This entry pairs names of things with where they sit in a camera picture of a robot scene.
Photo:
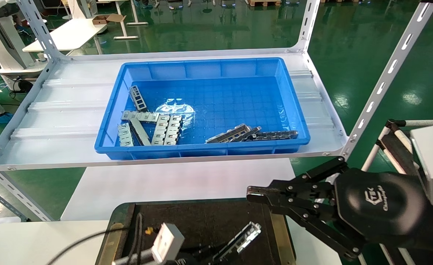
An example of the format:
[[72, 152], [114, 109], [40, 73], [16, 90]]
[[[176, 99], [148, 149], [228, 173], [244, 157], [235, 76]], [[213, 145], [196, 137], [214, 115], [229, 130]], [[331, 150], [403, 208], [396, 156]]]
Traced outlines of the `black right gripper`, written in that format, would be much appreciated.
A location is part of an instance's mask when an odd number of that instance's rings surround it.
[[326, 181], [334, 185], [326, 212], [312, 206], [272, 208], [272, 213], [292, 218], [347, 260], [358, 258], [367, 243], [429, 247], [429, 201], [418, 179], [349, 168]]

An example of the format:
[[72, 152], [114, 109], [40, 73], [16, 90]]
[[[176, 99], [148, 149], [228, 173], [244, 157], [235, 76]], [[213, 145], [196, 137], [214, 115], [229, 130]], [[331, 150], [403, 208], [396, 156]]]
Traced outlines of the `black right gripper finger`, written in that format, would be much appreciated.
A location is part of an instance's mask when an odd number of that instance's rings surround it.
[[279, 202], [295, 202], [301, 206], [309, 200], [331, 199], [334, 185], [326, 181], [329, 177], [349, 169], [344, 158], [333, 158], [291, 180], [272, 180], [267, 187], [249, 186], [247, 200], [276, 206]]

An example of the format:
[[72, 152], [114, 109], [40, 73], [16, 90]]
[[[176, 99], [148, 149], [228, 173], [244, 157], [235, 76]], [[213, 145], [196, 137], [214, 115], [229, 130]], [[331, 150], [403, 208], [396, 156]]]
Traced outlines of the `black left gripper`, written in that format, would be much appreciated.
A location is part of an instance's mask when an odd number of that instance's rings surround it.
[[226, 251], [215, 248], [183, 248], [176, 256], [177, 265], [226, 265]]

